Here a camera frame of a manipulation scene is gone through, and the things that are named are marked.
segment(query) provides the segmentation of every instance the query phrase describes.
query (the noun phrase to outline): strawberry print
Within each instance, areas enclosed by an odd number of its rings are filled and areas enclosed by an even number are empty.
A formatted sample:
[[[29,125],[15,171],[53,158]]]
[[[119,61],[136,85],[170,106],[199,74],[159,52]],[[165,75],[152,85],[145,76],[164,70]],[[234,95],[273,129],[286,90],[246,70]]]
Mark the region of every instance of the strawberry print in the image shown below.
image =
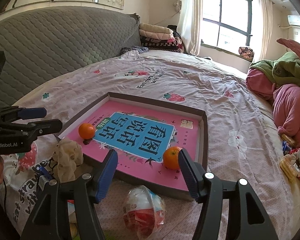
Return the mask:
[[[20,153],[18,154],[19,158],[19,170],[24,171],[24,169],[28,170],[30,167],[35,165],[37,159],[37,146],[33,142],[31,145],[31,151],[27,153]]]
[[[169,94],[169,93],[166,93],[164,94],[163,98],[169,100],[169,101],[175,101],[175,102],[183,102],[185,101],[185,98],[178,95],[178,94]]]
[[[229,98],[234,98],[233,94],[227,90],[226,92],[223,93],[226,97],[229,97]]]
[[[128,73],[125,74],[125,76],[147,76],[149,73],[147,71],[142,70],[131,70]]]

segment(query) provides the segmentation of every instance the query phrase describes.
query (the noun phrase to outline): orange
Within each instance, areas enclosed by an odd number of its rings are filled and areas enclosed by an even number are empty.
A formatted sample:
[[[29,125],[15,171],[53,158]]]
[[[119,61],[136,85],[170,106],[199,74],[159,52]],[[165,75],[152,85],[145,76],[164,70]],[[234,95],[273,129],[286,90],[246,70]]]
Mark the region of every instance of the orange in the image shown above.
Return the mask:
[[[96,129],[92,124],[83,123],[79,126],[79,135],[82,139],[88,140],[92,139],[96,133]]]
[[[163,164],[171,170],[179,170],[178,154],[182,150],[179,146],[173,146],[168,149],[163,154]]]

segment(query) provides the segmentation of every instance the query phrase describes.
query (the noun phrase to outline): curtain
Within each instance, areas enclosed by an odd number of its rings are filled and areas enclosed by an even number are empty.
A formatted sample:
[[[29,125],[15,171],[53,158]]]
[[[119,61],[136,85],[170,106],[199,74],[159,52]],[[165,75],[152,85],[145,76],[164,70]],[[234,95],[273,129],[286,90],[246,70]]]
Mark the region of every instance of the curtain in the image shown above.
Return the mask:
[[[253,40],[255,41],[252,48],[255,51],[253,62],[266,59],[273,27],[272,1],[258,0],[258,3],[260,17],[258,23],[255,22],[256,30],[253,31]]]
[[[188,54],[198,56],[200,52],[200,25],[203,18],[203,0],[182,0],[177,32],[180,34]]]

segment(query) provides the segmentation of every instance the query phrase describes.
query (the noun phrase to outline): clear plastic bag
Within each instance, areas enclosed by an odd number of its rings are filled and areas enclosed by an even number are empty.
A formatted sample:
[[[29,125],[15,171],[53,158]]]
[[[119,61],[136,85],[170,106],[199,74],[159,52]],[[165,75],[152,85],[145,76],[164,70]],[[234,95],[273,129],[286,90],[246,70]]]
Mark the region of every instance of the clear plastic bag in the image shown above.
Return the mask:
[[[164,201],[147,187],[141,185],[129,192],[123,206],[123,219],[126,227],[137,233],[139,240],[158,232],[164,217]]]

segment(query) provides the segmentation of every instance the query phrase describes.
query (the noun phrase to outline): window sill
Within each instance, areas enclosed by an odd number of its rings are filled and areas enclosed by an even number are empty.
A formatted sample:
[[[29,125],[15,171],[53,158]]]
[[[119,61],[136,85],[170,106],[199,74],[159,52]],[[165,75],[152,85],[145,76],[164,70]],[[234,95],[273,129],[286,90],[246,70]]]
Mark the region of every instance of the window sill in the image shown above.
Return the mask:
[[[244,58],[244,57],[242,57],[242,56],[240,56],[240,55],[238,55],[238,54],[232,53],[232,52],[227,51],[227,50],[225,50],[225,49],[220,49],[220,48],[218,48],[218,47],[215,47],[215,46],[211,46],[211,45],[205,44],[205,43],[203,43],[203,42],[201,43],[201,46],[204,46],[204,47],[209,48],[209,49],[216,49],[216,50],[221,51],[221,52],[224,52],[224,53],[226,53],[226,54],[230,54],[230,55],[233,55],[233,56],[242,58],[242,59],[244,59],[244,60],[246,60],[246,61],[252,62],[252,60],[249,60],[249,59],[247,59],[247,58]]]

